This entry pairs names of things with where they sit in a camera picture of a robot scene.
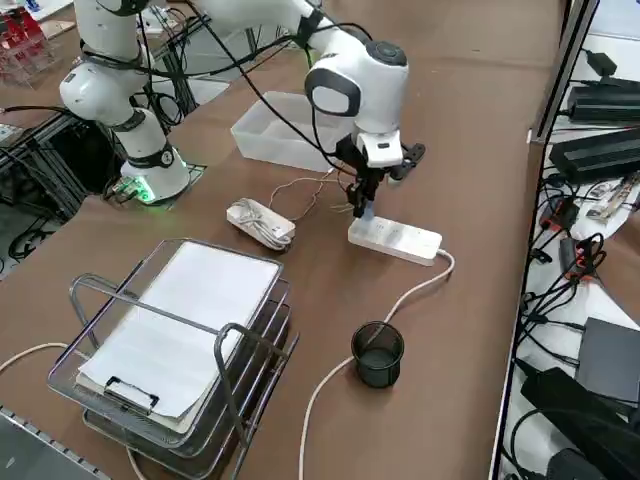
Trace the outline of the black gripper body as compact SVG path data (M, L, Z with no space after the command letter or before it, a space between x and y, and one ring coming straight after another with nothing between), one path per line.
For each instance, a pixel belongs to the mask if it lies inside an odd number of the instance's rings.
M336 158L356 170L359 180L402 182L418 166L426 153L426 147L422 143L413 145L401 144L403 151L403 161L399 165L374 168L367 164L365 148L359 150L351 135L346 135L336 144Z

